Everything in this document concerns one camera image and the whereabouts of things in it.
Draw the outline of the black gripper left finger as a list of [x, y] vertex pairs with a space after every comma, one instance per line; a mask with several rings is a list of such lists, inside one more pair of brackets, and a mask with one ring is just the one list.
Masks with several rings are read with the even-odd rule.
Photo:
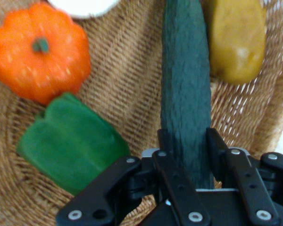
[[99, 174], [56, 215], [59, 226], [118, 226], [153, 195], [156, 207], [145, 226], [208, 226], [211, 217], [184, 169], [171, 153], [169, 134], [158, 130], [159, 149], [148, 156], [124, 156]]

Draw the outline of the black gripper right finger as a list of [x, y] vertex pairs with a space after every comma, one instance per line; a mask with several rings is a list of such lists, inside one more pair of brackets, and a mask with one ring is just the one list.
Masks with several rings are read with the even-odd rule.
[[228, 211], [229, 224], [283, 226], [283, 154], [257, 160], [243, 148], [228, 147], [214, 128], [206, 137], [213, 175], [237, 202]]

